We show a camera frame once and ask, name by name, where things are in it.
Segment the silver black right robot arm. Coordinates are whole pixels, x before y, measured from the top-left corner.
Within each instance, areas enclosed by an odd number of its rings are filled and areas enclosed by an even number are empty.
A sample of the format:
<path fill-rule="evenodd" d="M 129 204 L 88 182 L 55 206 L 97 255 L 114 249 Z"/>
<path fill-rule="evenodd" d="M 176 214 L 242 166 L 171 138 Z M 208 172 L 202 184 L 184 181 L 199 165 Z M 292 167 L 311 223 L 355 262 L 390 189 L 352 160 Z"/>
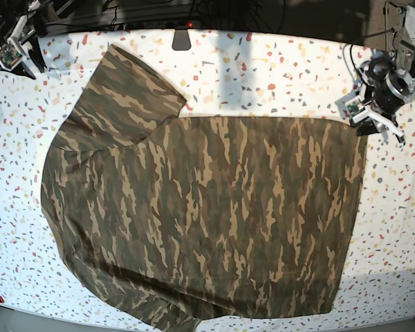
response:
<path fill-rule="evenodd" d="M 29 65 L 47 68 L 39 46 L 46 34 L 42 9 L 49 1 L 0 1 L 0 71 L 35 79 Z"/>

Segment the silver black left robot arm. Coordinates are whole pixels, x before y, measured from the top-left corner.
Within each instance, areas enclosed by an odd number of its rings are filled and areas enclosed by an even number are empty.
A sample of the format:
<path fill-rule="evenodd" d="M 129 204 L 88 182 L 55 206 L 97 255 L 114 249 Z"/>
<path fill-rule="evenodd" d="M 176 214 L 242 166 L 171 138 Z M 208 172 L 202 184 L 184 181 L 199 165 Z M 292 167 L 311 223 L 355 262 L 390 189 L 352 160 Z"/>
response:
<path fill-rule="evenodd" d="M 415 1 L 386 1 L 383 6 L 385 49 L 361 65 L 350 61 L 356 91 L 344 101 L 349 124 L 357 136 L 390 132 L 399 145 L 405 134 L 397 123 L 398 111 L 415 101 Z"/>

